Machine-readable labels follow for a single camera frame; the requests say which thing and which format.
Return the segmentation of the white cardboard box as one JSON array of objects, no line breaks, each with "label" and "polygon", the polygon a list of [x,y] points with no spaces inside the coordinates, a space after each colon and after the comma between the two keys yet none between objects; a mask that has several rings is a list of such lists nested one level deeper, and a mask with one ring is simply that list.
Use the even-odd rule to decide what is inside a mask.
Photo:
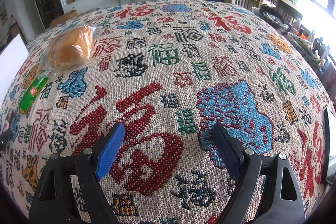
[{"label": "white cardboard box", "polygon": [[21,37],[17,34],[11,42],[1,52],[0,67],[0,99],[1,104],[5,100],[5,96],[13,82],[15,76],[19,72],[24,62],[29,56],[29,51]]}]

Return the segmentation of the green sausage snack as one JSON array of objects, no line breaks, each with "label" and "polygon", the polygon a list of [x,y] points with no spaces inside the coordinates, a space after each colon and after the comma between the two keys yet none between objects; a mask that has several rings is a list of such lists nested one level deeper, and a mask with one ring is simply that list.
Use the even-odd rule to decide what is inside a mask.
[{"label": "green sausage snack", "polygon": [[20,114],[25,114],[27,110],[29,110],[48,80],[49,73],[47,71],[42,71],[35,77],[18,104],[18,111]]}]

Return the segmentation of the patterned woven tablecloth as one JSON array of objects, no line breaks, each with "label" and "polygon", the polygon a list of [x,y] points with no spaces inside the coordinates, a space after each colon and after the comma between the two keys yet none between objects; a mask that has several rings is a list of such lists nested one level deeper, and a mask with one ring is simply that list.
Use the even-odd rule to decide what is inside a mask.
[{"label": "patterned woven tablecloth", "polygon": [[102,29],[91,58],[51,73],[11,118],[1,186],[24,214],[49,155],[76,155],[115,122],[125,140],[101,187],[122,223],[213,223],[235,180],[211,141],[221,122],[244,147],[288,155],[306,213],[319,204],[325,88],[299,52],[251,12],[209,1],[148,1],[97,10],[28,43],[1,105],[9,119],[45,49],[83,24]]}]

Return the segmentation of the packaged bread loaf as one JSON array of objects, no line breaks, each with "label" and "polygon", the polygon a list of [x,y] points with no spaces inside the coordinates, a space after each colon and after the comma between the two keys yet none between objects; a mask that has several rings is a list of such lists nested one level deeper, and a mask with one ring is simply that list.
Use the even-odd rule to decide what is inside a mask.
[{"label": "packaged bread loaf", "polygon": [[82,24],[62,32],[46,47],[38,73],[62,71],[87,62],[99,31],[100,28],[92,24]]}]

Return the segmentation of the cardboard box on floor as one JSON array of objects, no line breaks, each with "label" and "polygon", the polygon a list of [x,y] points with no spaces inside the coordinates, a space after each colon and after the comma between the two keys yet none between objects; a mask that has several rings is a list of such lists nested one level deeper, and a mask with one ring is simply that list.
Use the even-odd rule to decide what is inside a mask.
[{"label": "cardboard box on floor", "polygon": [[65,23],[67,20],[73,19],[76,16],[78,16],[78,13],[76,10],[71,10],[63,15],[58,16],[57,18],[53,19],[50,23],[50,27],[54,28],[59,24]]}]

